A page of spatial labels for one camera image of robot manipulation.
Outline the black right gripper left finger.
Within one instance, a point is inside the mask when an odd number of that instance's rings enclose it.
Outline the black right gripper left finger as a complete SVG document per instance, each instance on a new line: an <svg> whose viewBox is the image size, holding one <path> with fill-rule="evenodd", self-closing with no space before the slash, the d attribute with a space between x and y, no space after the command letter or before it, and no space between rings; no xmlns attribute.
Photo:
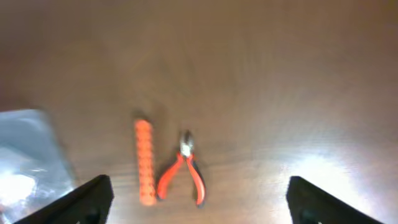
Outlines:
<svg viewBox="0 0 398 224"><path fill-rule="evenodd" d="M16 224L105 224L113 198L110 176L99 175Z"/></svg>

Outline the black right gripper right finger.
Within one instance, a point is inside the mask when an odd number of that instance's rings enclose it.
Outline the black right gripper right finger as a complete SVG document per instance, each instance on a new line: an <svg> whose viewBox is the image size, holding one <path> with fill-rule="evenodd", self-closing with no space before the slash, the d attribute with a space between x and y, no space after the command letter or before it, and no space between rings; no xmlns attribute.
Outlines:
<svg viewBox="0 0 398 224"><path fill-rule="evenodd" d="M293 224L382 224L299 176L292 176L286 200Z"/></svg>

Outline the clear plastic storage container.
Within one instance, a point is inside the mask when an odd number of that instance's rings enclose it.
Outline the clear plastic storage container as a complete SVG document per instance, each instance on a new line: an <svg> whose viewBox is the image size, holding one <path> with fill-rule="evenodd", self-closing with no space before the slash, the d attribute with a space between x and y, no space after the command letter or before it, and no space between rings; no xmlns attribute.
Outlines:
<svg viewBox="0 0 398 224"><path fill-rule="evenodd" d="M1 223L15 223L75 189L75 177L48 116L1 113Z"/></svg>

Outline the orange perforated plastic bar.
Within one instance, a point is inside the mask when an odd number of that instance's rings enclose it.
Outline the orange perforated plastic bar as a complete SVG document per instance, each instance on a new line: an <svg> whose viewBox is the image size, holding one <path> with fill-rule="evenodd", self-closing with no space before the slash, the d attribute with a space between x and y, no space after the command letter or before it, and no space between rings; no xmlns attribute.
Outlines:
<svg viewBox="0 0 398 224"><path fill-rule="evenodd" d="M137 119L134 122L134 130L139 173L139 200L145 206L153 206L157 199L155 196L152 125L146 119Z"/></svg>

